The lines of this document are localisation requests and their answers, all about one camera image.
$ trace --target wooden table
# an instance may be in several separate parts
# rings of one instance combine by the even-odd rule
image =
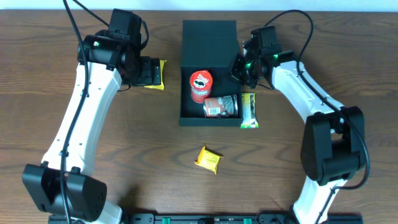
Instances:
[[[109,21],[111,11],[97,11]],[[287,210],[300,195],[303,121],[278,91],[257,93],[260,128],[181,128],[180,56],[184,19],[237,20],[239,41],[276,12],[137,11],[149,28],[142,55],[167,59],[165,90],[118,93],[108,111],[94,178],[108,199],[132,211],[256,213]],[[74,11],[84,37],[104,25]],[[332,212],[360,212],[366,223],[398,219],[398,14],[311,12],[315,32],[303,61],[311,76],[366,120],[371,176],[365,187],[339,192]],[[306,18],[275,22],[284,49],[298,52]],[[65,11],[0,11],[0,223],[46,223],[21,182],[39,164],[67,108],[77,41]],[[196,166],[203,145],[224,154],[218,175]],[[357,183],[358,172],[349,184]]]

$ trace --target yellow snack package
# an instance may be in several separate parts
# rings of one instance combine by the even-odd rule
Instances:
[[[158,90],[164,90],[164,84],[163,84],[163,67],[164,67],[164,63],[166,63],[167,60],[160,60],[160,79],[161,79],[161,83],[160,85],[156,85],[156,86],[144,86],[145,88],[155,88]]]
[[[195,161],[195,164],[211,170],[217,175],[218,163],[222,157],[223,156],[217,155],[214,152],[207,150],[206,146],[203,146],[200,151],[198,160]]]

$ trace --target black box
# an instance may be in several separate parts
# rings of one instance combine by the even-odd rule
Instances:
[[[238,52],[236,21],[183,21],[180,126],[240,127],[242,86],[229,79]],[[209,70],[213,77],[210,97],[237,95],[237,117],[205,118],[203,104],[192,100],[189,84],[191,74],[199,70]]]

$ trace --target can lid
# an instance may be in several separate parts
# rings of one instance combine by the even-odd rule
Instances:
[[[189,83],[195,90],[206,91],[211,89],[213,77],[208,70],[201,70],[192,73]]]

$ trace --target can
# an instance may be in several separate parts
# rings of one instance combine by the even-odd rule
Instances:
[[[235,94],[206,98],[203,110],[206,118],[220,118],[238,115],[238,97]]]
[[[203,103],[210,95],[213,77],[208,70],[194,72],[189,81],[191,85],[191,97],[196,103]]]

